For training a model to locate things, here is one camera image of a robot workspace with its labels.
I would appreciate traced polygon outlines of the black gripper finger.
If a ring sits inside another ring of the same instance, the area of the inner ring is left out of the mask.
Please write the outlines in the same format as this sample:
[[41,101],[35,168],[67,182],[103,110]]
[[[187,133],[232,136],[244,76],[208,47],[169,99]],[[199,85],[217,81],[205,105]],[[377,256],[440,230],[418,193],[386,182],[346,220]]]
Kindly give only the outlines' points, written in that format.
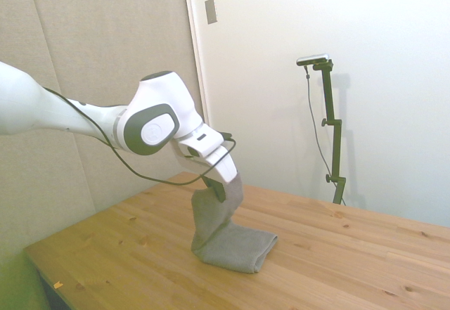
[[215,181],[214,179],[208,178],[206,176],[203,177],[203,182],[208,188],[211,188],[214,191],[214,194],[219,202],[225,201],[226,192],[224,189],[224,185],[221,182]]

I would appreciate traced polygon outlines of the white gripper body block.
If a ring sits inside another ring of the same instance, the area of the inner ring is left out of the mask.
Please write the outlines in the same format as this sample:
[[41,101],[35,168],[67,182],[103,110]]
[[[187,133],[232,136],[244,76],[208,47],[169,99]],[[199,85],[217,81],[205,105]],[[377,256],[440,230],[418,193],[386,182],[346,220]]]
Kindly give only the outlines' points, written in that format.
[[219,146],[205,158],[208,167],[212,169],[206,177],[220,183],[230,183],[238,174],[238,170],[224,146]]

